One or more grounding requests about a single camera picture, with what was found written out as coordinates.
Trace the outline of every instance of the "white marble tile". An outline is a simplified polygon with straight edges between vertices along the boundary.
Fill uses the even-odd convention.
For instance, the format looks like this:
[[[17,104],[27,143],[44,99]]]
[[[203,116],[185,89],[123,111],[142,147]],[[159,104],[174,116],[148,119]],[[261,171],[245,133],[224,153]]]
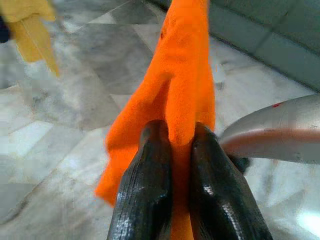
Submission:
[[[105,240],[111,217],[93,188],[56,170],[12,209],[0,238]]]
[[[0,111],[0,136],[7,136],[34,120],[31,108],[24,103],[21,94],[17,95],[13,102],[6,104]]]
[[[159,24],[135,24],[134,30],[139,37],[144,41],[148,48],[154,53],[159,41],[161,33],[161,25]]]
[[[215,84],[215,89],[221,91],[226,82],[226,71],[221,63],[211,63],[212,75]]]
[[[238,69],[226,75],[224,88],[216,90],[216,113],[226,126],[272,104],[307,96],[314,92],[263,66]]]
[[[223,120],[220,118],[219,115],[215,116],[215,126],[214,126],[214,133],[217,136],[220,136],[225,130],[225,123]]]
[[[97,17],[89,22],[89,24],[115,24],[116,21],[109,12]]]
[[[117,106],[122,110],[127,105],[127,102],[131,98],[131,95],[116,95],[111,94],[112,99],[117,104]]]
[[[105,137],[109,126],[90,131],[57,168],[88,185],[95,185],[108,163]]]
[[[320,166],[314,165],[311,168],[297,221],[302,228],[310,231],[320,239]]]
[[[53,127],[53,124],[43,121],[35,121],[22,127],[9,136],[1,137],[0,154],[24,157],[32,147]]]
[[[240,52],[211,36],[210,53],[211,56],[216,56],[218,58],[219,63],[223,65],[226,73],[236,69],[250,68],[261,64],[245,53]]]
[[[274,206],[308,186],[311,165],[288,161],[278,161],[273,171],[267,205]]]
[[[292,223],[296,223],[305,194],[305,190],[300,190],[273,206],[261,207],[261,212],[268,220],[287,219]]]
[[[83,131],[56,125],[23,158],[15,160],[10,183],[38,184],[82,140]]]
[[[267,225],[274,240],[319,240],[310,231],[286,218],[270,220]]]
[[[245,172],[252,194],[261,206],[264,206],[272,184],[275,162],[272,159],[252,158],[251,165]]]
[[[22,94],[21,88],[17,85],[0,90],[0,108],[6,107],[14,102]]]
[[[63,21],[63,27],[69,34],[73,34],[79,29],[81,29],[82,26],[65,20]]]

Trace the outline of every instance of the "gray marble tile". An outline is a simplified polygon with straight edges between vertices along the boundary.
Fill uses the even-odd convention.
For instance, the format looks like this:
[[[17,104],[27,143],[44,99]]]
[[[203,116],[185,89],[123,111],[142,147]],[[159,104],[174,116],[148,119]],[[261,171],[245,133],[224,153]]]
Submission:
[[[32,99],[36,117],[85,130],[110,124],[119,114],[119,108],[89,66],[86,56],[68,34],[55,34],[52,45],[60,77],[47,76],[46,81],[50,81],[52,87]]]
[[[310,231],[285,218],[268,221],[267,225],[274,240],[319,240]]]
[[[11,183],[38,184],[82,140],[85,133],[65,126],[54,126],[23,158],[15,161]]]
[[[23,158],[36,143],[50,131],[53,124],[43,121],[19,128],[8,136],[2,136],[0,155],[10,155],[14,158]]]
[[[137,89],[152,52],[131,26],[90,24],[73,37],[111,94],[132,94]]]
[[[55,0],[54,5],[57,14],[62,16],[65,27],[74,32],[126,2],[128,0]]]
[[[156,14],[142,1],[132,0],[112,10],[111,15],[117,24],[158,24]]]
[[[214,127],[214,133],[217,136],[220,136],[225,130],[225,123],[223,120],[220,118],[219,115],[216,114],[215,116],[215,127]]]
[[[14,42],[0,44],[0,89],[6,89],[17,84],[22,68],[17,62]]]
[[[149,49],[154,53],[159,41],[161,33],[161,25],[159,24],[135,24],[134,30],[140,38],[145,42]]]
[[[145,5],[156,15],[158,23],[162,25],[165,21],[167,13],[151,2],[145,2]]]
[[[90,131],[57,168],[87,185],[95,186],[108,163],[105,138],[109,127]]]
[[[131,98],[131,95],[111,95],[117,106],[122,110],[127,105],[127,102]]]
[[[15,172],[16,160],[8,155],[0,155],[0,184],[7,184]]]
[[[36,185],[28,183],[1,183],[0,184],[0,224],[9,218],[10,211],[32,191]]]
[[[94,189],[54,171],[0,228],[1,239],[105,240],[112,209]]]

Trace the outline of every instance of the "red mark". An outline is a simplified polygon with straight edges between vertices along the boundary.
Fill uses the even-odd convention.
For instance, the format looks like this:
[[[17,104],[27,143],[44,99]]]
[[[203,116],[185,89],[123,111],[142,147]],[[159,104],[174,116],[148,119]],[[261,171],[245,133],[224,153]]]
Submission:
[[[272,105],[273,108],[279,107],[281,105],[281,103],[276,103],[274,105]]]

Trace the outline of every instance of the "tile grout line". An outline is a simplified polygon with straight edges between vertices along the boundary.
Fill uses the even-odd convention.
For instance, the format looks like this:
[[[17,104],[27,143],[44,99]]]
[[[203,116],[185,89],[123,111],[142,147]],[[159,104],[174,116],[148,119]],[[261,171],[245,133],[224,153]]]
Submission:
[[[144,38],[138,33],[138,31],[134,28],[133,24],[131,25],[135,33],[138,35],[138,37],[142,40],[142,42],[145,44],[145,46],[152,52],[152,57],[155,54],[154,51],[152,51],[151,47],[147,44],[147,42],[144,40]]]
[[[123,5],[126,5],[126,4],[127,4],[127,3],[129,3],[129,2],[132,2],[132,0],[129,0],[129,1],[126,1],[126,2],[122,3],[121,5],[119,5],[119,6],[115,7],[115,8],[113,8],[113,9],[111,9],[111,10],[109,10],[109,11],[107,11],[105,14],[111,13],[112,11],[114,11],[114,10],[116,10],[116,9],[118,9],[118,8],[120,8],[120,7],[122,7]]]
[[[160,21],[160,16],[159,16],[159,14],[157,14],[154,10],[152,10],[152,8],[150,7],[150,4],[152,4],[152,3],[150,3],[150,2],[145,2],[145,1],[142,1],[142,3],[151,11],[151,12],[153,12],[153,14],[155,15],[155,17],[156,17],[156,19],[158,20],[158,24],[163,24],[163,22],[161,22]]]

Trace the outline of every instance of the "metal tool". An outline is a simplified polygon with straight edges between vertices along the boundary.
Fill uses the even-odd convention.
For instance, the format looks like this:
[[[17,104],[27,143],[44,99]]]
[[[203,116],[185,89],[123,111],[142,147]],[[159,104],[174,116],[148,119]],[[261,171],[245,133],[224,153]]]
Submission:
[[[219,143],[237,158],[320,164],[320,94],[255,111],[230,125]]]

